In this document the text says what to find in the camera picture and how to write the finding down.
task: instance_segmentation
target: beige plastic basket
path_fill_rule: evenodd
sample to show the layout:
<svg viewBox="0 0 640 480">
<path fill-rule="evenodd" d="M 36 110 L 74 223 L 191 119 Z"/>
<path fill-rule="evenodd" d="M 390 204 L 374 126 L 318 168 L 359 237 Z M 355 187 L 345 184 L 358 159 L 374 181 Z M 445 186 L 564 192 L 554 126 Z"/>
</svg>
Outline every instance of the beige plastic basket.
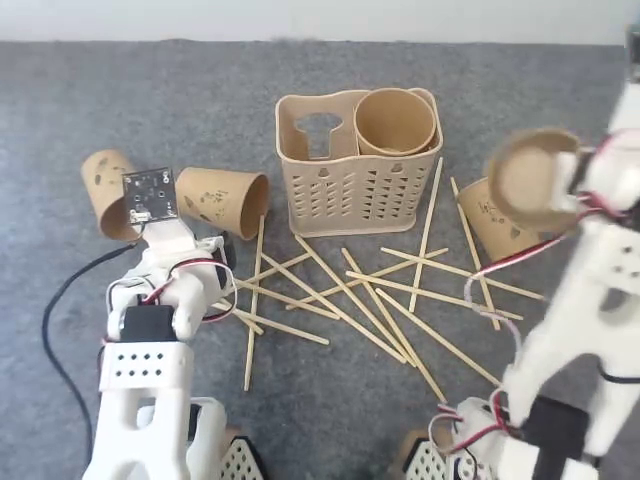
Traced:
<svg viewBox="0 0 640 480">
<path fill-rule="evenodd" d="M 407 157 L 359 155 L 353 121 L 358 102 L 369 90 L 324 96 L 287 95 L 276 105 L 276 149 L 289 202 L 291 231 L 303 237 L 400 232 L 416 221 L 416 207 L 442 147 L 440 118 L 433 95 L 424 98 L 436 116 L 436 132 L 427 150 Z M 307 135 L 296 121 L 316 113 L 337 115 L 329 156 L 310 158 Z"/>
</svg>

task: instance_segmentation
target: bamboo skewer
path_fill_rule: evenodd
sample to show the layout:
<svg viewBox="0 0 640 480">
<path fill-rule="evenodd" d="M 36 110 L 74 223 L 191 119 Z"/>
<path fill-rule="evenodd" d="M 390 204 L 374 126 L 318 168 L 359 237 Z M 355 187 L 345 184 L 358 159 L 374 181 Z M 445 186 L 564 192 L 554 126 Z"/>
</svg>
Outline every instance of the bamboo skewer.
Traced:
<svg viewBox="0 0 640 480">
<path fill-rule="evenodd" d="M 262 261 L 262 243 L 264 242 L 264 215 L 260 216 L 260 226 L 258 228 L 258 241 L 256 244 L 256 259 L 253 265 L 253 275 L 260 273 L 260 265 Z M 251 315 L 258 313 L 258 292 L 251 292 Z M 249 391 L 251 384 L 251 369 L 253 368 L 253 347 L 256 334 L 249 329 L 249 339 L 247 340 L 247 360 L 244 367 L 244 391 Z"/>
<path fill-rule="evenodd" d="M 371 321 L 371 323 L 373 323 L 373 325 L 380 331 L 380 333 L 382 333 L 382 335 L 398 351 L 398 353 L 400 353 L 403 358 L 408 357 L 409 354 L 405 351 L 400 342 L 398 342 L 398 340 L 393 335 L 391 335 L 391 333 L 389 333 L 389 330 L 387 330 L 382 322 L 380 322 L 380 320 L 378 320 L 378 318 L 373 314 L 373 312 L 369 310 L 369 308 L 364 303 L 362 303 L 362 300 L 360 300 L 355 293 L 347 288 L 342 279 L 331 269 L 331 267 L 329 267 L 329 265 L 326 264 L 324 260 L 320 258 L 315 250 L 313 250 L 304 240 L 299 239 L 298 237 L 296 237 L 296 240 L 298 240 L 298 243 L 302 245 L 307 253 L 309 253 L 311 257 L 318 263 L 318 265 L 320 265 L 320 267 L 326 272 L 326 274 L 329 275 L 329 277 L 334 282 L 336 282 L 336 284 L 342 289 L 342 291 L 347 294 L 349 299 L 351 299 L 351 301 L 356 304 L 360 311 L 365 314 L 365 316 Z"/>
<path fill-rule="evenodd" d="M 221 300 L 220 302 L 214 305 L 214 307 L 219 309 L 226 309 L 226 308 L 229 308 L 230 306 L 231 304 L 226 300 Z M 269 320 L 268 318 L 260 317 L 258 315 L 253 315 L 249 312 L 245 312 L 244 310 L 240 310 L 238 308 L 234 309 L 232 313 L 233 315 L 237 315 L 239 318 L 244 318 L 245 320 L 261 323 L 263 325 L 266 325 L 267 327 L 280 330 L 281 332 L 285 332 L 290 335 L 295 335 L 296 337 L 304 338 L 305 340 L 309 340 L 311 342 L 319 343 L 321 345 L 329 345 L 329 340 L 326 338 L 319 337 L 318 335 L 314 335 L 309 332 L 305 332 L 304 330 L 299 330 L 297 328 L 289 327 L 287 325 L 274 322 L 273 320 Z"/>
<path fill-rule="evenodd" d="M 254 322 L 252 322 L 251 320 L 247 320 L 246 318 L 241 318 L 241 317 L 235 315 L 234 312 L 231 312 L 231 314 L 234 315 L 238 320 L 240 320 L 242 323 L 244 323 L 247 327 L 249 327 L 251 330 L 253 330 L 258 335 L 262 335 L 264 333 L 264 330 L 260 327 L 260 325 L 256 325 Z"/>
<path fill-rule="evenodd" d="M 391 355 L 393 358 L 395 358 L 396 360 L 398 360 L 400 363 L 406 363 L 406 360 L 403 356 L 401 356 L 398 352 L 396 352 L 394 349 L 392 349 L 391 347 L 389 347 L 386 343 L 384 343 L 382 340 L 380 340 L 378 337 L 376 337 L 374 334 L 372 334 L 369 330 L 367 330 L 366 328 L 364 328 L 362 325 L 360 325 L 358 322 L 356 322 L 353 318 L 351 318 L 349 315 L 347 315 L 346 313 L 344 313 L 342 310 L 340 310 L 338 307 L 336 307 L 333 303 L 331 303 L 329 300 L 327 300 L 324 297 L 321 297 L 320 295 L 318 295 L 318 293 L 311 288 L 309 285 L 307 285 L 306 283 L 304 283 L 302 280 L 300 280 L 298 277 L 296 277 L 293 273 L 291 273 L 289 270 L 281 267 L 275 260 L 269 258 L 269 256 L 265 255 L 264 253 L 262 254 L 262 258 L 264 258 L 264 260 L 271 265 L 272 267 L 276 268 L 277 270 L 280 271 L 280 273 L 282 273 L 282 275 L 284 275 L 285 277 L 287 277 L 289 280 L 291 280 L 293 283 L 295 283 L 297 286 L 299 286 L 300 288 L 302 288 L 305 292 L 307 292 L 309 295 L 315 296 L 316 300 L 318 300 L 323 306 L 325 306 L 326 308 L 328 308 L 329 310 L 331 310 L 333 313 L 335 313 L 339 318 L 342 318 L 345 322 L 347 322 L 350 326 L 352 326 L 353 328 L 355 328 L 356 330 L 358 330 L 360 333 L 362 333 L 365 337 L 367 337 L 369 340 L 371 340 L 373 343 L 375 343 L 378 347 L 382 348 L 385 352 L 387 352 L 389 355 Z"/>
<path fill-rule="evenodd" d="M 349 253 L 349 250 L 347 250 L 346 248 L 343 248 L 342 255 L 347 260 L 351 268 L 353 268 L 357 272 L 362 272 L 360 270 L 360 267 L 356 263 L 356 261 L 353 259 L 353 257 Z M 382 303 L 382 300 L 380 300 L 380 297 L 378 296 L 376 291 L 373 289 L 373 287 L 369 282 L 363 282 L 363 285 L 367 290 L 367 292 L 369 293 L 369 296 L 371 296 L 371 299 L 375 302 L 376 306 L 382 313 L 382 316 L 387 320 L 393 332 L 402 342 L 402 345 L 404 345 L 405 350 L 409 354 L 407 356 L 407 362 L 409 363 L 413 362 L 413 366 L 416 367 L 418 371 L 422 374 L 424 379 L 427 381 L 427 384 L 431 387 L 431 390 L 433 390 L 433 393 L 436 395 L 436 397 L 438 397 L 438 400 L 442 403 L 447 403 L 447 399 L 444 396 L 444 393 L 442 393 L 442 390 L 440 389 L 439 385 L 436 383 L 431 373 L 429 373 L 429 370 L 427 370 L 427 368 L 424 366 L 424 363 L 422 362 L 422 360 L 420 359 L 416 351 L 413 349 L 413 347 L 409 343 L 409 340 L 407 340 L 407 337 L 405 337 L 404 333 L 402 333 L 402 330 L 400 330 L 400 327 L 398 327 L 398 324 L 393 319 L 393 317 L 389 313 L 389 310 L 387 310 L 387 307 L 385 307 L 384 303 Z"/>
<path fill-rule="evenodd" d="M 498 379 L 496 377 L 494 377 L 489 372 L 487 372 L 484 368 L 482 368 L 480 365 L 478 365 L 467 354 L 462 352 L 458 347 L 456 347 L 454 344 L 452 344 L 446 338 L 444 338 L 442 335 L 440 335 L 438 332 L 436 332 L 433 328 L 431 328 L 429 325 L 427 325 L 423 320 L 419 319 L 413 313 L 411 313 L 409 310 L 407 310 L 402 305 L 400 305 L 398 302 L 396 302 L 391 296 L 389 296 L 386 292 L 384 292 L 384 290 L 376 288 L 376 292 L 378 293 L 378 295 L 380 295 L 382 298 L 384 298 L 387 302 L 389 302 L 391 305 L 393 305 L 396 308 L 396 310 L 398 310 L 400 313 L 402 313 L 405 317 L 407 317 L 409 320 L 411 320 L 413 323 L 415 323 L 422 330 L 427 332 L 427 334 L 429 334 L 431 336 L 431 338 L 433 338 L 435 341 L 437 341 L 442 346 L 444 346 L 447 350 L 449 350 L 451 353 L 453 353 L 456 357 L 458 357 L 460 360 L 462 360 L 464 363 L 466 363 L 471 369 L 475 370 L 478 374 L 480 374 L 481 376 L 486 378 L 489 382 L 493 383 L 494 385 L 496 385 L 496 386 L 500 385 L 500 382 L 498 381 Z"/>
<path fill-rule="evenodd" d="M 356 261 L 351 256 L 351 253 L 349 252 L 349 250 L 347 250 L 346 248 L 342 248 L 341 252 L 342 252 L 342 256 L 345 258 L 345 260 L 347 261 L 349 266 L 351 268 L 353 268 L 356 272 L 362 273 L 362 270 L 360 269 L 360 267 L 358 266 Z M 404 347 L 404 351 L 401 351 L 400 353 L 402 353 L 404 355 L 404 357 L 407 359 L 407 362 L 409 363 L 409 365 L 411 365 L 412 367 L 416 367 L 416 364 L 415 364 L 415 361 L 413 359 L 413 356 L 411 355 L 411 352 L 409 351 L 411 349 L 411 345 L 409 345 L 407 347 L 407 344 L 409 342 L 407 342 L 406 341 L 407 339 L 404 338 L 404 335 L 402 335 L 402 331 L 400 331 L 400 329 L 398 328 L 398 324 L 395 322 L 393 317 L 387 316 L 387 314 L 389 312 L 386 311 L 386 309 L 384 308 L 384 305 L 382 304 L 382 302 L 380 302 L 380 299 L 378 298 L 378 295 L 376 295 L 376 292 L 373 290 L 373 287 L 369 284 L 369 282 L 363 282 L 362 285 L 365 287 L 365 289 L 369 293 L 369 296 L 371 297 L 371 299 L 375 302 L 376 306 L 378 307 L 378 309 L 382 313 L 382 316 L 385 317 L 385 319 L 387 320 L 387 323 L 389 324 L 389 326 L 393 330 L 393 333 L 396 334 L 396 337 L 398 337 L 398 339 L 402 343 L 402 345 Z"/>
<path fill-rule="evenodd" d="M 438 255 L 442 255 L 443 253 L 447 253 L 448 251 L 449 251 L 448 248 L 441 248 L 440 250 L 434 250 L 433 252 L 427 253 L 424 256 L 424 258 L 437 257 Z M 397 272 L 399 270 L 402 270 L 403 268 L 410 267 L 414 263 L 415 262 L 413 262 L 413 261 L 401 262 L 401 263 L 398 263 L 396 265 L 391 265 L 390 267 L 383 268 L 382 270 L 378 270 L 377 272 L 373 272 L 370 275 L 372 277 L 384 277 L 385 275 L 389 275 L 390 273 Z M 351 287 L 355 287 L 357 285 L 360 285 L 362 283 L 364 283 L 364 280 L 356 279 L 356 280 L 351 280 L 351 281 L 345 283 L 345 285 L 347 287 L 351 288 Z M 331 287 L 331 288 L 328 288 L 326 290 L 323 290 L 322 292 L 318 292 L 318 294 L 320 296 L 322 296 L 322 297 L 328 297 L 330 295 L 333 295 L 334 293 L 338 293 L 338 292 L 341 292 L 341 291 L 342 291 L 342 288 L 340 286 L 336 285 L 335 287 Z M 311 302 L 315 301 L 315 298 L 309 296 L 309 297 L 301 298 L 299 301 L 302 302 L 302 303 L 311 303 Z M 293 310 L 294 308 L 297 308 L 297 307 L 295 307 L 294 305 L 287 305 L 285 308 L 287 310 Z"/>
<path fill-rule="evenodd" d="M 462 268 L 452 267 L 451 265 L 445 265 L 444 263 L 435 262 L 427 258 L 416 257 L 415 255 L 401 252 L 399 250 L 394 250 L 392 248 L 381 247 L 380 250 L 384 253 L 388 253 L 390 255 L 394 255 L 399 258 L 404 258 L 405 260 L 411 260 L 413 262 L 418 262 L 423 265 L 427 265 L 429 267 L 437 268 L 439 270 L 455 273 L 456 275 L 460 275 L 461 277 L 470 277 L 471 275 L 473 275 L 473 272 L 463 270 Z M 485 278 L 485 280 L 487 281 L 487 284 L 497 288 L 501 288 L 502 290 L 506 290 L 507 292 L 517 293 L 518 295 L 533 298 L 534 300 L 544 300 L 544 295 L 540 295 L 539 293 L 535 293 L 530 290 L 525 290 L 524 288 L 520 288 L 520 287 L 514 287 L 513 285 L 498 282 L 497 280 L 492 280 L 491 278 Z"/>
<path fill-rule="evenodd" d="M 431 197 L 429 198 L 429 207 L 427 208 L 427 217 L 424 221 L 424 230 L 422 231 L 422 240 L 420 241 L 420 253 L 419 257 L 424 257 L 427 253 L 427 241 L 429 239 L 429 229 L 431 228 L 431 219 L 433 218 L 433 210 L 436 207 L 436 196 L 438 195 L 438 185 L 440 185 L 440 174 L 442 173 L 442 157 L 438 159 L 438 166 L 436 167 L 436 173 L 433 177 L 433 187 L 431 187 Z M 422 264 L 416 264 L 416 273 L 413 277 L 413 288 L 418 288 L 420 285 L 420 277 L 422 276 Z M 409 300 L 409 311 L 413 313 L 416 309 L 417 295 L 411 294 Z"/>
<path fill-rule="evenodd" d="M 298 263 L 305 261 L 307 258 L 311 258 L 311 255 L 305 252 L 302 255 L 298 255 L 297 257 L 287 260 L 286 262 L 282 262 L 280 265 L 282 265 L 284 268 L 293 267 L 294 265 L 297 265 Z M 275 268 L 270 268 L 268 270 L 265 270 L 262 273 L 259 273 L 258 275 L 254 275 L 251 278 L 247 278 L 244 281 L 247 283 L 257 283 L 260 280 L 264 280 L 265 278 L 270 277 L 274 273 L 278 273 L 278 271 Z"/>
<path fill-rule="evenodd" d="M 274 292 L 272 290 L 267 290 L 266 288 L 260 287 L 258 285 L 254 285 L 253 283 L 246 283 L 243 280 L 236 280 L 238 286 L 242 286 L 244 288 L 248 288 L 250 290 L 255 290 L 256 292 L 266 296 L 275 298 L 283 303 L 288 303 L 290 305 L 296 305 L 300 308 L 304 308 L 305 310 L 309 310 L 310 312 L 317 313 L 318 315 L 322 315 L 328 318 L 332 318 L 333 320 L 338 320 L 338 315 L 333 312 L 328 312 L 323 310 L 322 308 L 318 308 L 315 305 L 308 305 L 306 303 L 299 302 L 295 298 L 287 297 L 286 295 L 282 295 L 281 293 Z"/>
<path fill-rule="evenodd" d="M 395 288 L 396 290 L 402 290 L 404 292 L 415 292 L 416 295 L 421 295 L 423 297 L 433 298 L 434 300 L 440 300 L 441 302 L 452 303 L 454 305 L 460 305 L 461 307 L 472 308 L 472 305 L 460 298 L 450 297 L 449 295 L 444 295 L 442 293 L 432 292 L 430 290 L 422 290 L 420 288 L 413 288 L 410 285 L 404 285 L 402 283 L 392 282 L 390 280 L 386 280 L 384 278 L 375 278 L 371 275 L 363 275 L 356 272 L 347 272 L 347 276 L 351 278 L 359 278 L 360 280 L 368 281 L 371 283 L 377 283 L 378 285 L 383 285 L 385 287 Z M 481 309 L 486 310 L 484 305 L 477 305 Z M 504 315 L 507 318 L 511 318 L 513 320 L 522 320 L 522 315 L 517 315 L 511 312 L 505 312 L 503 310 L 498 310 L 498 313 Z"/>
<path fill-rule="evenodd" d="M 451 177 L 451 189 L 453 190 L 453 197 L 456 202 L 456 207 L 458 207 L 458 213 L 460 214 L 462 229 L 464 230 L 465 237 L 467 237 L 467 243 L 469 244 L 469 251 L 471 252 L 471 257 L 473 258 L 473 265 L 476 271 L 480 270 L 482 268 L 482 265 L 480 263 L 480 258 L 478 257 L 476 244 L 473 242 L 473 237 L 471 236 L 471 230 L 469 229 L 469 222 L 467 222 L 467 217 L 464 214 L 464 210 L 462 210 L 462 207 L 458 203 L 458 193 L 459 193 L 458 186 L 456 185 L 456 180 L 453 177 Z M 489 287 L 487 286 L 487 282 L 485 281 L 484 277 L 481 277 L 479 280 L 480 280 L 480 287 L 482 288 L 482 295 L 484 296 L 484 301 L 487 304 L 487 309 L 490 312 L 495 312 L 496 309 L 493 306 L 493 299 L 491 298 L 491 294 L 489 293 Z M 500 322 L 498 322 L 498 320 L 496 320 L 495 318 L 492 318 L 491 322 L 493 323 L 493 328 L 495 330 L 500 330 Z"/>
</svg>

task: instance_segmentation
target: circuit board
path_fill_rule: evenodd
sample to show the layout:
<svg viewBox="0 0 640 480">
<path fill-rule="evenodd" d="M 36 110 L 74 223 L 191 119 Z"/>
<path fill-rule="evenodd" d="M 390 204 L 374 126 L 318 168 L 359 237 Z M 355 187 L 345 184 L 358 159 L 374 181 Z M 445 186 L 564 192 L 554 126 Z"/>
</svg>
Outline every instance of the circuit board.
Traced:
<svg viewBox="0 0 640 480">
<path fill-rule="evenodd" d="M 170 168 L 122 175 L 129 223 L 139 225 L 178 217 L 176 188 Z"/>
</svg>

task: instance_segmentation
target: tipped-over paper cup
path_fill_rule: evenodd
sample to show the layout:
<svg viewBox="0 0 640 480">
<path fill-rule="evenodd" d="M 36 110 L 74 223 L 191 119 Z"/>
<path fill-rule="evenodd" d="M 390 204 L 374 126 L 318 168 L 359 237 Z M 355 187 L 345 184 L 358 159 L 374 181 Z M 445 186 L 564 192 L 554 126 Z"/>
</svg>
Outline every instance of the tipped-over paper cup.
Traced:
<svg viewBox="0 0 640 480">
<path fill-rule="evenodd" d="M 571 227 L 575 214 L 550 208 L 557 178 L 556 155 L 579 150 L 577 137 L 564 130 L 526 130 L 512 136 L 489 163 L 489 192 L 498 209 L 514 223 L 539 232 Z"/>
<path fill-rule="evenodd" d="M 540 243 L 536 232 L 516 226 L 493 204 L 486 178 L 462 189 L 458 203 L 492 262 Z"/>
<path fill-rule="evenodd" d="M 98 219 L 98 228 L 114 240 L 130 241 L 139 235 L 129 225 L 122 187 L 122 174 L 134 171 L 118 150 L 96 152 L 82 164 L 82 180 Z"/>
<path fill-rule="evenodd" d="M 354 121 L 362 155 L 413 155 L 427 149 L 436 131 L 431 105 L 401 88 L 365 95 L 356 106 Z"/>
<path fill-rule="evenodd" d="M 180 214 L 250 240 L 267 213 L 269 180 L 262 173 L 185 168 L 176 182 Z"/>
</svg>

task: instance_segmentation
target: white wall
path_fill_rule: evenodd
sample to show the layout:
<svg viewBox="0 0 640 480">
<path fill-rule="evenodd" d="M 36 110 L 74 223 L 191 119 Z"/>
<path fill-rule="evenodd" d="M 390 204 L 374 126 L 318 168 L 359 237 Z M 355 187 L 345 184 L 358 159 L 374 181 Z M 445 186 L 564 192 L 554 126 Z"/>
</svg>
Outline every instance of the white wall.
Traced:
<svg viewBox="0 0 640 480">
<path fill-rule="evenodd" d="M 0 0 L 0 40 L 622 44 L 640 0 Z"/>
</svg>

